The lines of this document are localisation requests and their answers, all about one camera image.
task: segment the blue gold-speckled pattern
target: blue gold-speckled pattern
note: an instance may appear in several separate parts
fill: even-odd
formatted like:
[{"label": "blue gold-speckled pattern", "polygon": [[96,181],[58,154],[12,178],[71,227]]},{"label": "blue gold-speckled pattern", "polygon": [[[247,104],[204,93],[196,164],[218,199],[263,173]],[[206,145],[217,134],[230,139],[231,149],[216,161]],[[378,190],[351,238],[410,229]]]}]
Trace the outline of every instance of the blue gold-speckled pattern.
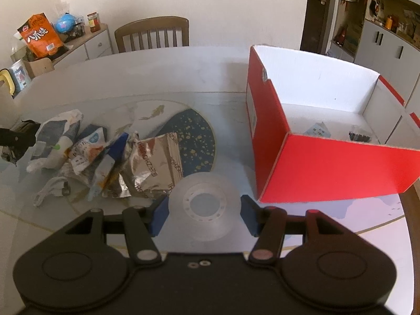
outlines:
[{"label": "blue gold-speckled pattern", "polygon": [[158,136],[170,132],[178,134],[184,176],[211,171],[216,154],[214,134],[197,111],[179,112],[163,126]]}]

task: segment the transparent tape roll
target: transparent tape roll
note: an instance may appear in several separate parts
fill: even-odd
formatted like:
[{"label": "transparent tape roll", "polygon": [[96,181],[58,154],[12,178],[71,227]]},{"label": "transparent tape roll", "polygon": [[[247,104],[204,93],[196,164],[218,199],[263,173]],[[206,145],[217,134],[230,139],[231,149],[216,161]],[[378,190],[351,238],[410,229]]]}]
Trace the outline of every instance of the transparent tape roll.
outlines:
[{"label": "transparent tape roll", "polygon": [[180,235],[208,242],[224,237],[240,218],[239,192],[211,172],[184,177],[169,196],[169,215]]}]

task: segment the trash pile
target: trash pile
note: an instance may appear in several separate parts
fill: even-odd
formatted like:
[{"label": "trash pile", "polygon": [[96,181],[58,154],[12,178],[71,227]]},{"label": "trash pile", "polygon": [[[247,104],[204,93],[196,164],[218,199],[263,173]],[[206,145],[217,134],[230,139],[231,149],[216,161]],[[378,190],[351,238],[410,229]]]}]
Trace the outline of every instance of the trash pile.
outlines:
[{"label": "trash pile", "polygon": [[107,139],[107,129],[95,124],[79,133],[82,120],[79,110],[71,110],[39,127],[27,172],[49,168],[57,176],[35,196],[34,206],[47,195],[69,195],[70,178],[89,187],[89,201],[98,195],[156,199],[182,179],[176,132],[140,139],[137,132],[121,130]]}]

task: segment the orange snack bag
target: orange snack bag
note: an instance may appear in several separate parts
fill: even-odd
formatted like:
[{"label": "orange snack bag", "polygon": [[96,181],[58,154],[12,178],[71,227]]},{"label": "orange snack bag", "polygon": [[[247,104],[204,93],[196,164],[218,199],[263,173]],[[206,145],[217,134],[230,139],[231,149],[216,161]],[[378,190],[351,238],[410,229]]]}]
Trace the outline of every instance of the orange snack bag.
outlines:
[{"label": "orange snack bag", "polygon": [[53,60],[67,52],[44,13],[32,15],[18,32],[38,58],[48,57]]}]

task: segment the dark brown door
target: dark brown door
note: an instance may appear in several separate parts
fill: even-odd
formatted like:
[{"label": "dark brown door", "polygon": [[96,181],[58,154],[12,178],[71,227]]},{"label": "dark brown door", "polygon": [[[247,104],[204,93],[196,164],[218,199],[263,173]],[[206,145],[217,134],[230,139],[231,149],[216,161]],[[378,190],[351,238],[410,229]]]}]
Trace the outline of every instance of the dark brown door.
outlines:
[{"label": "dark brown door", "polygon": [[327,25],[328,5],[330,0],[308,0],[305,24],[303,26],[302,51],[320,53]]}]

